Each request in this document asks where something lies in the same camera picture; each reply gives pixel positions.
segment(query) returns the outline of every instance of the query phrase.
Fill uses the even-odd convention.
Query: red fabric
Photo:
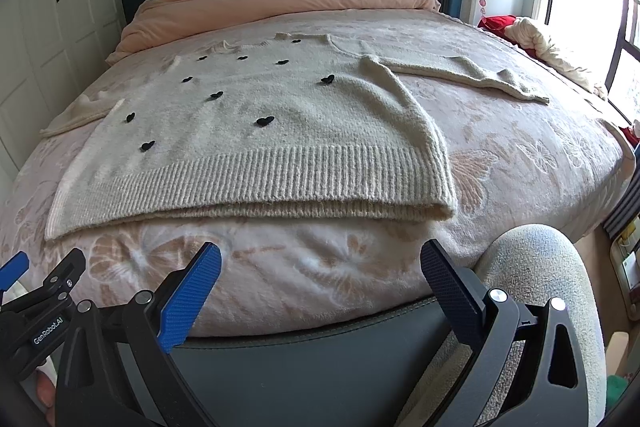
[[[625,135],[626,140],[631,144],[631,147],[636,147],[640,143],[640,139],[636,138],[634,134],[634,126],[620,127],[620,131]]]
[[[515,15],[494,15],[492,17],[482,17],[480,19],[480,22],[478,23],[478,27],[484,28],[488,32],[491,32],[494,35],[498,35],[501,39],[504,39],[507,42],[514,44],[515,46],[521,47],[517,42],[507,38],[507,36],[504,34],[504,29],[507,26],[511,26],[515,22],[515,20]],[[526,51],[527,55],[529,55],[530,57],[539,60],[536,56],[535,50],[524,49],[524,51]]]

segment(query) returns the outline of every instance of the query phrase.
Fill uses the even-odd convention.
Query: wooden floor
[[[640,328],[626,316],[618,278],[609,258],[609,237],[602,227],[597,227],[593,233],[578,241],[575,248],[580,253],[591,280],[605,346],[609,344],[615,331],[631,331],[631,336],[634,337]]]

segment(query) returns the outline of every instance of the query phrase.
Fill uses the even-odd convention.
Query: bedspread
[[[550,225],[575,242],[610,212],[635,168],[630,147],[594,108],[593,95],[506,42],[425,10],[290,14],[194,36],[124,58],[89,92],[109,89],[122,68],[142,74],[149,61],[197,50],[203,39],[251,43],[276,32],[331,32],[464,54],[489,70],[512,68],[540,86],[550,104],[399,75],[447,139],[459,199],[456,217],[447,221],[162,218],[82,230],[46,243],[56,186],[98,124],[92,122],[38,145],[2,213],[1,260],[18,250],[28,253],[31,269],[21,279],[26,288],[39,286],[78,247],[87,256],[87,272],[74,298],[100,306],[124,303],[140,289],[155,289],[204,241],[212,241],[222,251],[223,270],[192,335],[317,327],[427,295],[418,254],[432,237],[463,266],[473,266],[500,234],[526,223]]]

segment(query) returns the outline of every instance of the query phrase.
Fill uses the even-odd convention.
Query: pink blanket
[[[346,9],[437,11],[437,0],[146,0],[122,32],[107,63],[199,33],[229,28],[276,15]]]

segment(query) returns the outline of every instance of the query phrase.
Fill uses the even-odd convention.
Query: sweater sleeve
[[[401,48],[378,42],[343,39],[332,36],[332,43],[341,51],[360,57],[370,57],[374,62],[394,73],[429,76],[470,87],[493,87],[518,100],[549,103],[548,96],[538,86],[526,82],[509,68],[489,71],[464,56],[445,57],[418,50]]]

